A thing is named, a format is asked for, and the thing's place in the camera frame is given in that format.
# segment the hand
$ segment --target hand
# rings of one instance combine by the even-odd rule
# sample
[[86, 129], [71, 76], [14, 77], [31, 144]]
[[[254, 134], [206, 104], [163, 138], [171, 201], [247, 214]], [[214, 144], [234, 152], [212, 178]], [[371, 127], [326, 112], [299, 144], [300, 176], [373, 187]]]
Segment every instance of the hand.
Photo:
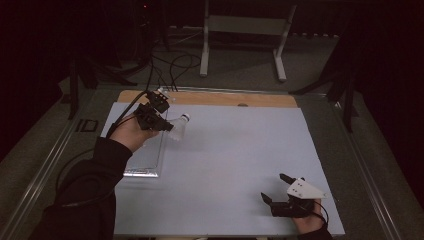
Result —
[[[321, 213], [321, 199], [315, 199], [314, 203], [314, 212], [320, 216], [322, 216]], [[305, 234], [309, 232], [316, 231], [324, 225], [324, 222], [321, 218], [318, 216], [315, 216], [313, 214], [304, 217], [304, 218], [292, 218], [294, 224], [296, 225], [297, 230], [300, 234]]]
[[110, 139], [115, 140], [126, 146], [131, 152], [135, 152], [144, 142], [158, 135], [158, 131], [141, 130], [134, 114], [130, 114], [122, 119], [119, 126], [110, 136]]

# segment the black sleeve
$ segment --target black sleeve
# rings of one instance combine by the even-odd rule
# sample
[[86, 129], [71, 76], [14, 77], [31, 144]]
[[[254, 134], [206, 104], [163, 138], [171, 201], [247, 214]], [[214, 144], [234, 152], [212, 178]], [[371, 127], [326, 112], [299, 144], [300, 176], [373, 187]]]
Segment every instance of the black sleeve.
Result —
[[112, 239], [113, 190], [131, 156], [124, 145], [98, 138], [93, 158], [78, 162], [68, 172], [30, 239]]
[[323, 225], [320, 229], [297, 236], [298, 240], [332, 240], [333, 237], [327, 230], [327, 225]]

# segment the white metal table frame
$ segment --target white metal table frame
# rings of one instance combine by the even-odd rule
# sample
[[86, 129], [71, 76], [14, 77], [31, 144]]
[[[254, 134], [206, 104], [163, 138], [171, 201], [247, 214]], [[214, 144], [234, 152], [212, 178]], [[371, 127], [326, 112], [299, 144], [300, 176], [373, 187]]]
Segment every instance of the white metal table frame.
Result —
[[205, 18], [203, 28], [203, 51], [200, 64], [200, 76], [208, 75], [209, 64], [209, 32], [232, 32], [232, 33], [250, 33], [281, 36], [280, 45], [274, 49], [274, 61], [277, 69], [278, 80], [286, 81], [286, 72], [284, 71], [281, 54], [290, 31], [291, 23], [296, 5], [290, 7], [289, 14], [285, 19], [272, 18], [249, 18], [235, 16], [209, 15], [209, 0], [205, 0]]

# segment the person's left hand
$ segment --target person's left hand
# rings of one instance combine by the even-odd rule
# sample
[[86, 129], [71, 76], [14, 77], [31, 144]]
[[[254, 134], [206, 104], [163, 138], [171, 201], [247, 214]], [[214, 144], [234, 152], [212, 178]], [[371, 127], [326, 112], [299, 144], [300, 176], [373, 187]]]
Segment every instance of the person's left hand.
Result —
[[141, 130], [140, 125], [137, 122], [137, 118], [134, 116], [134, 114], [130, 114], [122, 119], [119, 126], [110, 136], [110, 139], [123, 144], [128, 149], [130, 149], [131, 152], [135, 152], [137, 149], [143, 146], [147, 139], [152, 138], [158, 134], [158, 131]]

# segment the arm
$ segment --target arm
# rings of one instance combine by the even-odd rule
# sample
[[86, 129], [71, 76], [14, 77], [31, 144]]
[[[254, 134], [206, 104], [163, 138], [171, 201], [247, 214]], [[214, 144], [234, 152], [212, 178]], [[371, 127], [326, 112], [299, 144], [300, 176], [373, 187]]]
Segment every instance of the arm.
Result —
[[142, 131], [135, 118], [126, 119], [110, 139], [98, 138], [91, 160], [72, 167], [30, 239], [113, 238], [113, 190], [122, 179], [132, 152], [158, 134]]
[[[321, 199], [315, 200], [314, 213], [322, 216], [321, 213]], [[309, 215], [304, 218], [293, 218], [293, 222], [300, 235], [299, 240], [330, 240], [333, 239], [331, 234], [327, 231], [327, 223], [316, 215]]]

